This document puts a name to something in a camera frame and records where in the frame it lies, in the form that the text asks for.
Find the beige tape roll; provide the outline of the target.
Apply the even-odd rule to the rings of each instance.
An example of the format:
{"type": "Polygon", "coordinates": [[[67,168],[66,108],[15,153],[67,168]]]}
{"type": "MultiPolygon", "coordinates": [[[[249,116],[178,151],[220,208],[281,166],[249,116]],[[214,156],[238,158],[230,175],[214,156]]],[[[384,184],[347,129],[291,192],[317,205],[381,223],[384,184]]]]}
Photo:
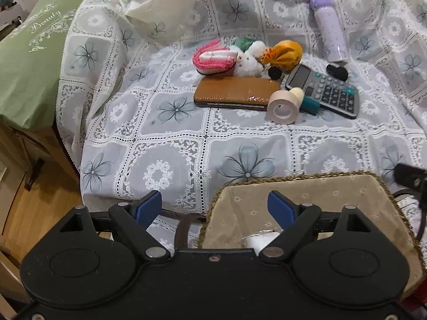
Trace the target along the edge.
{"type": "Polygon", "coordinates": [[[268,101],[266,119],[284,125],[295,123],[303,98],[304,91],[299,87],[274,92],[268,101]]]}

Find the teal cream sponge applicator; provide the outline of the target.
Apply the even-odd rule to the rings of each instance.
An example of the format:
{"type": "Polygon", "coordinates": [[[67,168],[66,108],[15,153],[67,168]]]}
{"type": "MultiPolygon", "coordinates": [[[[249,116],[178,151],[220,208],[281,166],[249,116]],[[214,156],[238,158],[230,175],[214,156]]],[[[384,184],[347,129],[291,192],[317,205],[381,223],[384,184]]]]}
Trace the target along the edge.
{"type": "Polygon", "coordinates": [[[300,110],[310,113],[312,115],[317,115],[320,109],[320,103],[311,97],[307,96],[303,89],[299,87],[293,87],[290,90],[290,93],[295,95],[298,98],[300,103],[300,110]]]}

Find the yellow orange cloth pouch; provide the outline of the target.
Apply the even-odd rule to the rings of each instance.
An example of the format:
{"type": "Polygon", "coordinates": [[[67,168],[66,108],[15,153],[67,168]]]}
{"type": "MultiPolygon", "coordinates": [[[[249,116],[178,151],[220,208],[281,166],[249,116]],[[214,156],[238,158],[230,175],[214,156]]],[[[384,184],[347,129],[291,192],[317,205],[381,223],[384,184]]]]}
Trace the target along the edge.
{"type": "Polygon", "coordinates": [[[261,56],[260,62],[278,67],[282,71],[292,71],[300,64],[302,58],[302,46],[296,41],[284,40],[267,49],[261,56]]]}

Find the pink white cloth bundle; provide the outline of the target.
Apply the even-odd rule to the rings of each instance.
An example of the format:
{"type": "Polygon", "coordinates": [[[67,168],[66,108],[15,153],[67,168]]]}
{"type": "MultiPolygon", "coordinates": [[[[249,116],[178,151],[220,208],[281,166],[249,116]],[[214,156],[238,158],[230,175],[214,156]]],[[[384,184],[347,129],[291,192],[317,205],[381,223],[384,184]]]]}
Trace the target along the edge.
{"type": "Polygon", "coordinates": [[[233,76],[237,58],[237,51],[224,46],[221,40],[216,38],[195,51],[192,64],[197,72],[204,76],[233,76]]]}

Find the beige fabric basket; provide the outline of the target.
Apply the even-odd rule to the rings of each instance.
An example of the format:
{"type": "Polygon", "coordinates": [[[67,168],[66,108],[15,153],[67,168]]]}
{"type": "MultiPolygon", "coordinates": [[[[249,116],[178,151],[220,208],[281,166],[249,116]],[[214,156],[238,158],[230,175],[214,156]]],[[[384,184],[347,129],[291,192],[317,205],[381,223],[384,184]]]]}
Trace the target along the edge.
{"type": "Polygon", "coordinates": [[[326,212],[338,212],[347,205],[357,207],[408,260],[410,276],[403,296],[413,294],[423,282],[426,266],[410,223],[385,183],[370,172],[262,178],[225,186],[212,200],[198,246],[240,248],[251,235],[279,232],[279,224],[267,210],[267,197],[273,190],[296,204],[312,203],[326,212]]]}

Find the wooden cabinet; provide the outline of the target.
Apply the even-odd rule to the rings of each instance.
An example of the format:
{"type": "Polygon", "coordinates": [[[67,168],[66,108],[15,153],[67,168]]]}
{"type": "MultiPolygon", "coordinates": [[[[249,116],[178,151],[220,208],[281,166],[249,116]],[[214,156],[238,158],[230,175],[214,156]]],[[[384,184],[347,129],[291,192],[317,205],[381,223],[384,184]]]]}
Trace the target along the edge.
{"type": "Polygon", "coordinates": [[[33,133],[2,124],[1,136],[6,151],[28,170],[1,231],[1,296],[28,303],[19,279],[20,264],[68,210],[82,203],[79,179],[54,126],[33,133]]]}

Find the grey desk calculator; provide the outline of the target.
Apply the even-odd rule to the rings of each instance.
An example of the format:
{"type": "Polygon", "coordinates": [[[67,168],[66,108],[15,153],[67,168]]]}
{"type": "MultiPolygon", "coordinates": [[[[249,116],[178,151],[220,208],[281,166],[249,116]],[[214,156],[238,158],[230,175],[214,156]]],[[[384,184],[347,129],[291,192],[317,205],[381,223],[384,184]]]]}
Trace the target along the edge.
{"type": "Polygon", "coordinates": [[[359,92],[354,85],[347,82],[299,64],[287,77],[285,86],[288,90],[300,87],[305,95],[319,103],[321,108],[346,118],[356,119],[358,117],[359,92]]]}

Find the black sponge applicator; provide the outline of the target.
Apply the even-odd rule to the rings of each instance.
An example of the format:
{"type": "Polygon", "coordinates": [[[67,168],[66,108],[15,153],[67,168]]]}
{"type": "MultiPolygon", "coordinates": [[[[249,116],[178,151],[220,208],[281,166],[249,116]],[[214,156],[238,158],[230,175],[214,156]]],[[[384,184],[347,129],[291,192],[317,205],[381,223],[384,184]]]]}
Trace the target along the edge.
{"type": "Polygon", "coordinates": [[[333,78],[346,82],[348,79],[348,71],[343,66],[336,66],[334,64],[328,64],[326,66],[326,72],[333,78]]]}

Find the white lace floral cloth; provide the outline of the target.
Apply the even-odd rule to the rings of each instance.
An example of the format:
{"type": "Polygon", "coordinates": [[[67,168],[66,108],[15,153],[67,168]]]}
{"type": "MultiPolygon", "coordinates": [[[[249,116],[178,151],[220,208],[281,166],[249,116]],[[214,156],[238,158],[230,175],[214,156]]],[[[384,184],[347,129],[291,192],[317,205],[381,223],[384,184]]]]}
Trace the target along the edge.
{"type": "Polygon", "coordinates": [[[290,39],[326,69],[310,0],[83,0],[62,56],[57,125],[83,203],[104,211],[161,192],[164,206],[206,212],[230,183],[371,170],[392,191],[398,163],[426,166],[426,0],[332,0],[361,95],[356,119],[326,109],[283,126],[244,108],[199,108],[196,49],[241,37],[290,39]]]}

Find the brown leather wallet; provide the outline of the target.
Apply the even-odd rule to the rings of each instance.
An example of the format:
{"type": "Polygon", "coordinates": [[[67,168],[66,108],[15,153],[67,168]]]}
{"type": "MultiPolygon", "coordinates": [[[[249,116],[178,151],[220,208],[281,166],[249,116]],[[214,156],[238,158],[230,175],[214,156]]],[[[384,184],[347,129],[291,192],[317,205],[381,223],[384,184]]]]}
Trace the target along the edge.
{"type": "Polygon", "coordinates": [[[199,107],[265,111],[280,83],[260,77],[204,77],[193,95],[199,107]]]}

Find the dark bottle black cap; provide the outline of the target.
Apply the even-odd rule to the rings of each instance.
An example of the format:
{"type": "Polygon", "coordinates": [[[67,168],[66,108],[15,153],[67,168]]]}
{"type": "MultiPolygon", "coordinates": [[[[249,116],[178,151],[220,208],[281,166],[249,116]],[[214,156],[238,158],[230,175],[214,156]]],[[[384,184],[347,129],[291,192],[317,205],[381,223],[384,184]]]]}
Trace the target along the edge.
{"type": "Polygon", "coordinates": [[[270,66],[268,68],[268,76],[274,81],[280,81],[283,77],[282,68],[279,66],[270,66]]]}

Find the purple thermos bottle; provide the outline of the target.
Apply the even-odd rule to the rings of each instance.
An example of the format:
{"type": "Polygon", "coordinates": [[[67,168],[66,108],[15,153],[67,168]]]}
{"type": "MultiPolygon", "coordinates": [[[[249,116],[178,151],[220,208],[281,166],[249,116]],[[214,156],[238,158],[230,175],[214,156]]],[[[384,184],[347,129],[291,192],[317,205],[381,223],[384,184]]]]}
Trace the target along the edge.
{"type": "Polygon", "coordinates": [[[310,0],[309,4],[321,32],[326,60],[347,61],[349,59],[347,44],[332,1],[310,0]]]}

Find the white plush toy green hat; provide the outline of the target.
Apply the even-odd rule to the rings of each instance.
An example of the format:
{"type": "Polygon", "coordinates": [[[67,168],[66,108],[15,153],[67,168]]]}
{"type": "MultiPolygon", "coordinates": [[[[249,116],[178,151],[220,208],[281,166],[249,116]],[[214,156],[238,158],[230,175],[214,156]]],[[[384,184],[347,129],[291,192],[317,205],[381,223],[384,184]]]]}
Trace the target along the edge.
{"type": "Polygon", "coordinates": [[[233,72],[235,77],[261,77],[264,67],[260,58],[267,50],[264,42],[253,38],[237,38],[230,49],[238,52],[233,72]]]}

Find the green embroidered pillow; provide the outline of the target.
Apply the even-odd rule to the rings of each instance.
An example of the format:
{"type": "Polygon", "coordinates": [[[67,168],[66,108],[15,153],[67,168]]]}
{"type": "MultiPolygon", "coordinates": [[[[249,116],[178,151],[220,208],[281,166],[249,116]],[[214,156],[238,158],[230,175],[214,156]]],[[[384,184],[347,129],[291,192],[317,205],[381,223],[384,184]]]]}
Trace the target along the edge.
{"type": "Polygon", "coordinates": [[[1,41],[1,121],[37,131],[52,125],[64,42],[83,0],[38,0],[1,41]]]}

